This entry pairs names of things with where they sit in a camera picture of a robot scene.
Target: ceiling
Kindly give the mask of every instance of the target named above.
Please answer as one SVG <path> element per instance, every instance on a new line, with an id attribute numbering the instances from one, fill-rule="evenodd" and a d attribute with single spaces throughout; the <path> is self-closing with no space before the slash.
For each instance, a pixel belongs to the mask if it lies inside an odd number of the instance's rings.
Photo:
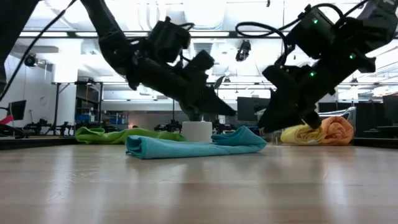
<path id="1" fill-rule="evenodd" d="M 352 8 L 360 0 L 105 0 L 115 19 L 124 31 L 148 31 L 151 30 L 158 20 L 164 20 L 169 16 L 172 22 L 181 24 L 184 22 L 194 22 L 196 27 L 193 30 L 225 30 L 232 31 L 237 23 L 242 21 L 256 21 L 274 27 L 281 27 L 294 20 L 303 11 L 307 4 L 315 5 L 321 2 L 336 4 L 343 12 Z M 68 1 L 45 0 L 39 2 L 33 15 L 29 19 L 24 31 L 41 30 L 49 23 L 66 5 Z M 334 11 L 323 11 L 331 20 L 336 21 L 338 16 Z M 354 11 L 351 16 L 356 17 L 361 10 Z M 58 31 L 59 34 L 66 31 L 89 32 L 94 31 L 85 8 L 77 1 L 67 13 L 56 22 L 51 31 Z M 244 30 L 261 32 L 260 28 L 244 27 Z M 213 82 L 222 75 L 229 75 L 232 82 L 251 82 L 262 83 L 261 85 L 240 85 L 222 86 L 224 94 L 239 95 L 248 93 L 255 95 L 268 95 L 265 91 L 249 90 L 269 88 L 268 81 L 261 75 L 261 72 L 278 58 L 282 50 L 280 39 L 249 39 L 252 51 L 248 59 L 244 62 L 236 62 L 235 55 L 242 39 L 223 39 L 218 38 L 198 38 L 192 39 L 191 46 L 184 50 L 184 56 L 192 58 L 200 50 L 208 51 L 216 60 L 213 69 L 207 71 L 210 75 L 209 81 Z M 67 45 L 69 39 L 41 39 L 33 49 L 38 56 L 52 63 L 59 63 L 57 50 L 60 45 Z M 23 50 L 24 46 L 29 45 L 31 39 L 21 38 L 17 42 L 16 49 Z M 80 40 L 81 54 L 79 55 L 79 73 L 81 77 L 92 77 L 96 81 L 102 82 L 123 82 L 124 80 L 104 61 L 98 47 L 98 42 L 93 38 L 82 38 Z M 394 40 L 375 52 L 377 58 L 377 73 L 360 74 L 355 73 L 348 77 L 345 82 L 350 82 L 357 78 L 360 83 L 375 82 L 398 82 L 398 70 L 396 57 L 398 53 L 398 40 Z M 313 63 L 300 49 L 289 55 L 288 65 L 303 65 Z M 373 89 L 385 86 L 360 85 L 352 88 L 345 85 L 339 87 L 342 95 L 350 96 L 351 93 L 365 94 L 373 92 Z M 110 85 L 106 90 L 129 91 L 126 85 Z M 395 90 L 395 86 L 387 88 L 387 91 Z"/>

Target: folded towel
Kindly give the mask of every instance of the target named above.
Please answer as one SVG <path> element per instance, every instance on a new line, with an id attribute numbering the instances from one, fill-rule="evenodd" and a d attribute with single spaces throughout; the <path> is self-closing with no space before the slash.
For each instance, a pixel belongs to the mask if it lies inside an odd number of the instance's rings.
<path id="1" fill-rule="evenodd" d="M 233 133 L 216 134 L 213 143 L 176 142 L 143 136 L 129 136 L 126 154 L 140 159 L 160 159 L 198 156 L 222 156 L 258 152 L 267 143 L 247 127 L 240 127 Z"/>
<path id="2" fill-rule="evenodd" d="M 321 128 L 314 130 L 307 124 L 301 124 L 284 130 L 280 140 L 287 144 L 321 144 L 323 137 Z"/>
<path id="3" fill-rule="evenodd" d="M 341 116 L 332 116 L 322 121 L 325 135 L 323 144 L 348 144 L 354 137 L 354 127 Z"/>
<path id="4" fill-rule="evenodd" d="M 122 144 L 126 142 L 127 137 L 130 135 L 147 136 L 172 141 L 184 141 L 182 135 L 178 133 L 149 131 L 142 128 L 132 128 L 125 129 L 123 131 L 105 133 L 103 128 L 88 129 L 86 127 L 82 127 L 76 131 L 75 138 L 77 141 L 85 142 L 87 144 Z"/>

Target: pillar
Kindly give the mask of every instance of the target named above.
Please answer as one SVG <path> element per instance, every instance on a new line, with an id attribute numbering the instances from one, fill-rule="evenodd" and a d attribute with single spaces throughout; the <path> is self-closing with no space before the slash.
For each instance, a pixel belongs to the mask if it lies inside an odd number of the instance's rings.
<path id="1" fill-rule="evenodd" d="M 53 82 L 74 83 L 77 81 L 78 69 L 81 66 L 81 43 L 82 40 L 70 39 L 63 40 L 62 45 L 58 46 L 59 53 L 52 68 Z M 75 122 L 76 85 L 61 85 L 60 90 L 57 125 L 61 125 L 66 121 L 73 124 Z"/>

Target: green towel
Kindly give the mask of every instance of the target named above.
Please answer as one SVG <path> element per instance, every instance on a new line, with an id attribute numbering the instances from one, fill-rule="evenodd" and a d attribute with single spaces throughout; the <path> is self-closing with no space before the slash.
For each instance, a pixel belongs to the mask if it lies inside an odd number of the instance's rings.
<path id="1" fill-rule="evenodd" d="M 149 131 L 142 128 L 125 129 L 123 131 L 115 131 L 105 133 L 103 128 L 86 127 L 79 128 L 75 133 L 75 138 L 79 142 L 87 144 L 121 144 L 125 143 L 128 136 L 147 136 L 157 139 L 166 139 L 172 141 L 184 141 L 181 134 Z"/>

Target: yellow towel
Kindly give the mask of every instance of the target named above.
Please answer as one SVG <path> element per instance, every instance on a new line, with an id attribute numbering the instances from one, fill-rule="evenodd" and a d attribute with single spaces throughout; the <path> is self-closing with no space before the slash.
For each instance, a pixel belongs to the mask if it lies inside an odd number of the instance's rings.
<path id="1" fill-rule="evenodd" d="M 321 127 L 314 130 L 307 124 L 287 128 L 280 136 L 280 140 L 287 144 L 321 144 L 324 138 Z"/>

